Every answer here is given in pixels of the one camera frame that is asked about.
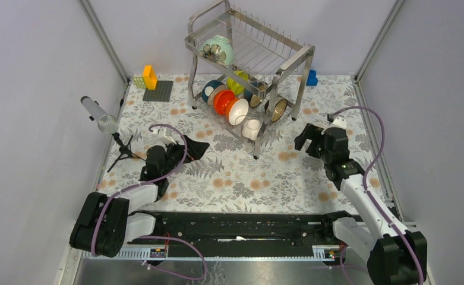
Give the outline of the brown rimmed tan bowl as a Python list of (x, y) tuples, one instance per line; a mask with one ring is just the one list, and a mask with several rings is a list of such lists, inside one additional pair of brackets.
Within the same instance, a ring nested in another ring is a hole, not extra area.
[(269, 115), (271, 122), (277, 122), (283, 114), (286, 112), (286, 108), (288, 106), (288, 101), (286, 98), (279, 96), (274, 101), (274, 109), (271, 115)]

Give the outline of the blue tan-inside bowl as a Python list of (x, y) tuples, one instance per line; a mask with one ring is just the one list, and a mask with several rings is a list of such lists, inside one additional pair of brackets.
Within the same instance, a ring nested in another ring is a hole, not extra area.
[[(263, 81), (252, 81), (251, 85), (253, 87), (256, 87), (258, 91), (264, 91), (268, 87), (268, 85)], [(248, 101), (249, 106), (252, 109), (255, 109), (263, 102), (262, 98), (253, 94), (247, 89), (244, 89), (243, 94), (244, 94), (244, 98)]]

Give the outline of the mint green floral bowl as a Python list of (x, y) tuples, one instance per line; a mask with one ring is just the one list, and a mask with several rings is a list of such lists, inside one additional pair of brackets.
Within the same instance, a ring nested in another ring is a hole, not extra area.
[(235, 59), (231, 41), (219, 34), (211, 36), (201, 45), (199, 55), (210, 62), (223, 66), (229, 66)]

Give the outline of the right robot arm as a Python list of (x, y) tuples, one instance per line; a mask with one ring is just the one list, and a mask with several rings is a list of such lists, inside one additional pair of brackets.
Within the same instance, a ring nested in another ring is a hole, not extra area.
[(368, 189), (365, 170), (350, 157), (346, 130), (306, 124), (295, 139), (300, 150), (320, 159), (328, 180), (351, 202), (364, 224), (344, 211), (328, 214), (329, 223), (320, 229), (325, 243), (342, 241), (367, 263), (374, 284), (423, 284), (427, 279), (427, 240), (408, 229), (378, 195)]

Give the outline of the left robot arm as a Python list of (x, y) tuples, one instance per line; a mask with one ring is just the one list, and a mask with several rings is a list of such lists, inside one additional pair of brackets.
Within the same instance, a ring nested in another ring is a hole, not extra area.
[(123, 244), (142, 236), (148, 243), (159, 243), (163, 226), (152, 214), (139, 209), (160, 200), (169, 186), (168, 177), (179, 163), (201, 159), (210, 144), (184, 138), (183, 144), (167, 139), (164, 145), (150, 147), (141, 168), (140, 182), (119, 195), (88, 194), (72, 229), (69, 245), (96, 255), (115, 257)]

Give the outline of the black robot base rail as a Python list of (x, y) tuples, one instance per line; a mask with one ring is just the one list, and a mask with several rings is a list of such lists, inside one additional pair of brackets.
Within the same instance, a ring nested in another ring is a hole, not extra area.
[(305, 258), (313, 246), (338, 251), (342, 242), (330, 233), (327, 214), (155, 212), (155, 240), (133, 245), (162, 245), (169, 257), (196, 257), (182, 239), (206, 258)]

